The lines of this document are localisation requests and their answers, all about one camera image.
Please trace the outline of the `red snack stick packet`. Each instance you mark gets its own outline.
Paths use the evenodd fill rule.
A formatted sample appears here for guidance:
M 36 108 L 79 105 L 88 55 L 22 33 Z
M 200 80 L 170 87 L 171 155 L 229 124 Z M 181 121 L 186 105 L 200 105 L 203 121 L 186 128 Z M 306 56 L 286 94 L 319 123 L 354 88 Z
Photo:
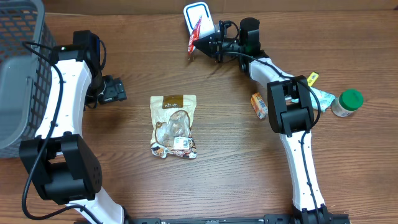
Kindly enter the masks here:
M 188 41 L 188 49 L 187 49 L 189 54 L 192 54 L 192 52 L 195 50 L 195 46 L 194 46 L 193 42 L 200 38 L 201 20 L 202 20 L 202 16 L 199 17 L 199 20 L 195 24 L 194 29 L 192 30 L 192 33 L 190 34 L 190 38 Z

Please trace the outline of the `brown snack pouch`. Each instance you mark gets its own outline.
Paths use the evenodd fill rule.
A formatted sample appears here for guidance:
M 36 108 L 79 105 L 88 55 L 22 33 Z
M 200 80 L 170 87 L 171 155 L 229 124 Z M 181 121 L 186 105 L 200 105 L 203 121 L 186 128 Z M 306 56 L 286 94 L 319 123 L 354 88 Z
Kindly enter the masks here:
M 166 158 L 169 154 L 195 159 L 197 147 L 192 136 L 195 95 L 152 96 L 150 113 L 153 125 L 150 149 L 153 155 Z

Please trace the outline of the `orange tissue pack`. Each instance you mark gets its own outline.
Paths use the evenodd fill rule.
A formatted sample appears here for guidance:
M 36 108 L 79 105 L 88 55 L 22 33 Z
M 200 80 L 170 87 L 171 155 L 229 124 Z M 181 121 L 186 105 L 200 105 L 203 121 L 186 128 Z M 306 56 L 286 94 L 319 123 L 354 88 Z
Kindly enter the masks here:
M 268 115 L 268 108 L 259 93 L 253 94 L 250 102 L 259 119 L 264 119 Z

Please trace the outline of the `yellow highlighter marker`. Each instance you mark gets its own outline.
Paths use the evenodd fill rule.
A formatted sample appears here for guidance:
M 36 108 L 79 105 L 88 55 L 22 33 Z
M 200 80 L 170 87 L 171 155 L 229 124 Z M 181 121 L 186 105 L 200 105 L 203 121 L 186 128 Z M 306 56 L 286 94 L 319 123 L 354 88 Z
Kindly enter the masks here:
M 307 78 L 308 86 L 313 86 L 313 84 L 317 81 L 318 78 L 319 78 L 319 73 L 312 72 Z

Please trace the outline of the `teal tissue pack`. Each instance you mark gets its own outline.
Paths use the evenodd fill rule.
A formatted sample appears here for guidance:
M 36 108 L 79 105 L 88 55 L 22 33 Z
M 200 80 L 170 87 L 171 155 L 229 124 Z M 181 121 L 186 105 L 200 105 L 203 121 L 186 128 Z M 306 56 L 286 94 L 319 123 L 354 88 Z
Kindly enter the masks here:
M 314 92 L 314 94 L 316 95 L 316 97 L 320 103 L 321 112 L 324 113 L 327 110 L 327 108 L 329 108 L 331 106 L 331 104 L 332 104 L 333 100 L 336 98 L 336 96 L 331 93 L 327 93 L 325 91 L 318 90 L 313 87 L 311 87 L 311 90 Z

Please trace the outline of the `instant noodle cup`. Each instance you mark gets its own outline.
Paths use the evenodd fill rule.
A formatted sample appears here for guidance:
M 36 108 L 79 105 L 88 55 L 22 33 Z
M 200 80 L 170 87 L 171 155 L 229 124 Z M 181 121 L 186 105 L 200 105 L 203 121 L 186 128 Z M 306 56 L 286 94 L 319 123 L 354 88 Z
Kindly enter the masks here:
M 333 100 L 331 110 L 336 116 L 347 117 L 362 107 L 363 103 L 364 98 L 361 92 L 349 89 Z

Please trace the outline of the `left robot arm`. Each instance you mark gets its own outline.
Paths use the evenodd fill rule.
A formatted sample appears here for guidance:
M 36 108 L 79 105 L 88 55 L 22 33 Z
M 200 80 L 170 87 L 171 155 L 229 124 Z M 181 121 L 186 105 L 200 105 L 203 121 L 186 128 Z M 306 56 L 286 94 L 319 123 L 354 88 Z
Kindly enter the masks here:
M 120 79 L 103 76 L 104 42 L 90 30 L 73 34 L 71 45 L 51 47 L 52 85 L 35 138 L 22 141 L 19 157 L 29 173 L 22 211 L 46 220 L 76 210 L 89 223 L 131 223 L 126 209 L 102 186 L 101 165 L 82 137 L 86 108 L 127 98 Z

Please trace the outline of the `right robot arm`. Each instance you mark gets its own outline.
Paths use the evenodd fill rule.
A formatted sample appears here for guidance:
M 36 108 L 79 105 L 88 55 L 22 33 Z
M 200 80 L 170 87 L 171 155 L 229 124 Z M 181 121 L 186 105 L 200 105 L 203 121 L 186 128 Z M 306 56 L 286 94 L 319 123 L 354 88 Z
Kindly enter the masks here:
M 273 64 L 261 49 L 259 25 L 259 20 L 247 17 L 236 27 L 236 36 L 228 38 L 225 31 L 233 26 L 232 21 L 221 21 L 218 30 L 207 31 L 198 20 L 190 47 L 219 63 L 227 55 L 238 58 L 241 70 L 267 89 L 270 126 L 285 149 L 294 192 L 293 213 L 265 215 L 264 223 L 333 223 L 318 188 L 312 157 L 311 130 L 320 119 L 312 106 L 317 96 L 304 76 L 289 75 Z

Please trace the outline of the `white barcode scanner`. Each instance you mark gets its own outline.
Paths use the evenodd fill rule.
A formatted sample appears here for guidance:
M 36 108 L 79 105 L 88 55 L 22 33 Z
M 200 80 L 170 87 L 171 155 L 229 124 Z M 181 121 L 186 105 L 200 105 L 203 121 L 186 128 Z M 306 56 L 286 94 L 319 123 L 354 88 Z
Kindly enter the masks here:
M 193 33 L 193 30 L 200 19 L 200 38 L 215 32 L 214 22 L 207 3 L 200 1 L 188 4 L 183 9 L 183 15 L 189 35 Z

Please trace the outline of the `grey plastic mesh basket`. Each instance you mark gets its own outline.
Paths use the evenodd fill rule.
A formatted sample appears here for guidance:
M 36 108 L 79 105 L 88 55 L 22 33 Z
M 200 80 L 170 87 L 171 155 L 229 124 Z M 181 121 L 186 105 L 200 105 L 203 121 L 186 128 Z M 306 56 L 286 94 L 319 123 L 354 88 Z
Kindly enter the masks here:
M 1 158 L 19 155 L 21 141 L 34 138 L 47 106 L 52 72 L 32 49 L 49 56 L 56 41 L 41 0 L 1 1 Z

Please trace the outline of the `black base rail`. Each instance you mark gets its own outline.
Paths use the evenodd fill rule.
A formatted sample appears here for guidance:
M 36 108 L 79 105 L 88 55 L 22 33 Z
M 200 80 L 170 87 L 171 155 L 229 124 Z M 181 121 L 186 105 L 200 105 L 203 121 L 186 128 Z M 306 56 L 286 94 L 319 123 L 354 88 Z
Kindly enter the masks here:
M 292 215 L 264 215 L 263 217 L 241 218 L 192 218 L 192 219 L 160 219 L 160 218 L 128 218 L 129 224 L 299 224 L 318 223 L 314 214 L 308 216 L 308 221 L 302 221 Z

